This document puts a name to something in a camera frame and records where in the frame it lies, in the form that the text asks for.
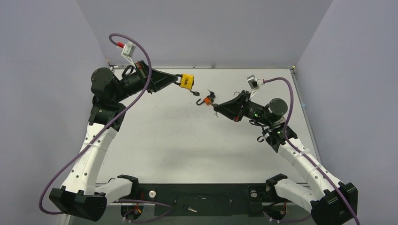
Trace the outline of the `yellow padlock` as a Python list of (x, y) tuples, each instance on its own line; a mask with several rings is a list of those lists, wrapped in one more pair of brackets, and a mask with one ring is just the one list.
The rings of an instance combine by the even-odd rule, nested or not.
[(174, 82), (177, 86), (183, 89), (187, 89), (189, 91), (192, 90), (194, 86), (194, 75), (190, 74), (177, 74), (177, 77), (180, 78), (179, 81)]

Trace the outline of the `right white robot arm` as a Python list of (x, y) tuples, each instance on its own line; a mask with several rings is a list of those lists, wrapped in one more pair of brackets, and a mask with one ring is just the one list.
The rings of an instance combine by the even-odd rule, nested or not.
[(252, 125), (262, 126), (259, 142), (267, 144), (283, 157), (305, 180), (304, 187), (284, 174), (266, 181), (265, 195), (270, 200), (288, 200), (309, 212), (317, 225), (343, 225), (357, 216), (358, 191), (352, 183), (343, 183), (332, 175), (306, 148), (287, 125), (286, 102), (272, 99), (261, 106), (250, 100), (250, 92), (242, 91), (234, 99), (213, 104), (216, 114), (234, 122), (248, 118)]

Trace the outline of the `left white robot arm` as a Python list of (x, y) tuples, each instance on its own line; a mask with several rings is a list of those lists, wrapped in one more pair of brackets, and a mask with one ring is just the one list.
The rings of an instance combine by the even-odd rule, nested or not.
[(151, 69), (143, 61), (127, 66), (121, 79), (106, 67), (93, 72), (93, 107), (82, 148), (66, 180), (49, 195), (61, 213), (96, 222), (109, 204), (121, 198), (129, 202), (139, 198), (139, 182), (133, 176), (119, 175), (105, 185), (96, 185), (107, 150), (124, 119), (126, 106), (122, 101), (143, 91), (156, 93), (177, 84), (179, 78)]

